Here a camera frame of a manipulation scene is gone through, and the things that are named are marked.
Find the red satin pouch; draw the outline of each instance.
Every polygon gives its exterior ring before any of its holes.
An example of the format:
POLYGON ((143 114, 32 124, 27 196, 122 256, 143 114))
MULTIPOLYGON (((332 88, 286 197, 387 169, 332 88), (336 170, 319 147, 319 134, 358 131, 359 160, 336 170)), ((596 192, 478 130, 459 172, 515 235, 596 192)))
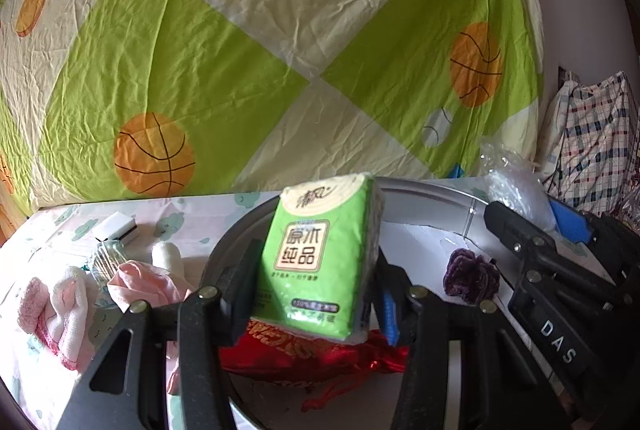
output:
POLYGON ((303 411, 322 408, 332 397, 340 396, 363 383, 371 372, 404 372, 408 347, 397 349, 386 342, 380 331, 369 331, 369 339, 359 345, 308 340, 276 327, 251 320, 235 347, 220 349, 222 368, 252 380, 283 386, 310 386, 347 375, 322 394, 310 399, 303 411))

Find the checkered fabric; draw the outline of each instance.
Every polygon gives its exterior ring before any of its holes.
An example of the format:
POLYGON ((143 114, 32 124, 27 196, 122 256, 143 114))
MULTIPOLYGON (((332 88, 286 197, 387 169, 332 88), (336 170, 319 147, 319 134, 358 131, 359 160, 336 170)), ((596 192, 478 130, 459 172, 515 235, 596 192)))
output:
POLYGON ((595 85, 583 85, 570 74, 548 113, 554 142, 548 143, 543 166, 554 171, 544 184, 549 195, 576 209, 608 213, 623 194, 630 148, 628 82, 624 72, 595 85))

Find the bolt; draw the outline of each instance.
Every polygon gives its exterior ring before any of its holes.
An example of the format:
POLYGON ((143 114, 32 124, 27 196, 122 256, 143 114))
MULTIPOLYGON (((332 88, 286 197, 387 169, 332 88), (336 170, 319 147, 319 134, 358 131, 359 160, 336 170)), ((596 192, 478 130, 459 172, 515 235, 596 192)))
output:
POLYGON ((204 287, 201 287, 200 290, 198 291, 198 296, 204 299, 213 298, 217 294, 218 294, 218 288, 212 285, 206 285, 204 287))
POLYGON ((146 310, 146 302, 144 300, 136 300, 129 306, 129 311, 135 315, 139 315, 146 310))
POLYGON ((422 285, 412 285, 409 288, 409 296, 415 300, 421 300, 429 294, 429 290, 422 285))
POLYGON ((535 269, 529 269, 527 271, 527 280, 529 280, 532 284, 537 284, 542 280, 542 275, 535 269))
POLYGON ((482 300, 480 302, 480 310, 487 315, 492 315, 498 310, 498 306, 491 300, 482 300))

